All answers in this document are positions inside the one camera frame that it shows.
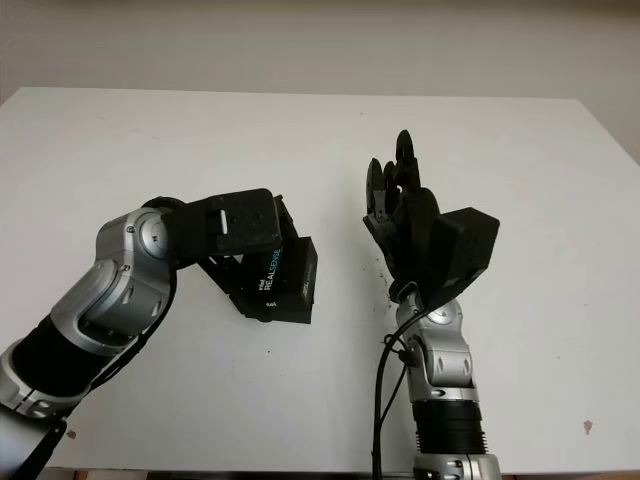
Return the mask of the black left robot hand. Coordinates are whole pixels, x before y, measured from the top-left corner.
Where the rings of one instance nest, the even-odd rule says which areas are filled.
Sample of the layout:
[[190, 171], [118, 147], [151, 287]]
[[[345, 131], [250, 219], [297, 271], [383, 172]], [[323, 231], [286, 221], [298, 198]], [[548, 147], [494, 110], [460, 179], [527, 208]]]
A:
[[248, 318], [311, 322], [318, 256], [280, 195], [260, 188], [145, 205], [161, 213], [177, 270], [198, 265]]

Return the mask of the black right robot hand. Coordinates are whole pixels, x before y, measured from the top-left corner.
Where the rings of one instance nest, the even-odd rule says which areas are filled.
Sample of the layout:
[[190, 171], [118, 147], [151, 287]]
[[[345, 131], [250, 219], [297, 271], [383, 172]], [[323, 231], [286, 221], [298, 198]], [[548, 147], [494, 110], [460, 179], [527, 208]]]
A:
[[398, 134], [395, 159], [369, 163], [363, 222], [380, 248], [392, 277], [390, 299], [401, 301], [402, 290], [424, 281], [430, 231], [440, 209], [431, 190], [421, 184], [410, 133]]

